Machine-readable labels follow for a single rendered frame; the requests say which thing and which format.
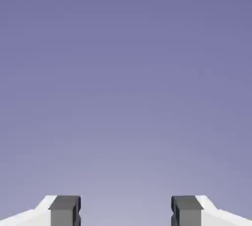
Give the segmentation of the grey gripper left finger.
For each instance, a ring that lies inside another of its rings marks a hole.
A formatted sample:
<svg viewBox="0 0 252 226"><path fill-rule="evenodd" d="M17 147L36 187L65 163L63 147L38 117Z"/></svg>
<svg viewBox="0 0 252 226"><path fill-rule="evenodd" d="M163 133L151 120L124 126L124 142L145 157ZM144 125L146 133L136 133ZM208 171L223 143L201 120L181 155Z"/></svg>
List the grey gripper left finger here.
<svg viewBox="0 0 252 226"><path fill-rule="evenodd" d="M79 195L47 195L34 208L0 220L0 226L81 226Z"/></svg>

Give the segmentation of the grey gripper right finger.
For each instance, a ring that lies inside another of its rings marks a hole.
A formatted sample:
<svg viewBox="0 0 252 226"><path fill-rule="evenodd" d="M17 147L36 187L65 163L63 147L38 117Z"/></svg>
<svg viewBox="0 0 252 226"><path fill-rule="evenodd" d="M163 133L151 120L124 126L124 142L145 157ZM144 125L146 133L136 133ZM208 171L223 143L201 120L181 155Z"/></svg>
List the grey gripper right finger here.
<svg viewBox="0 0 252 226"><path fill-rule="evenodd" d="M218 209L206 195L173 195L171 226L252 226L252 220Z"/></svg>

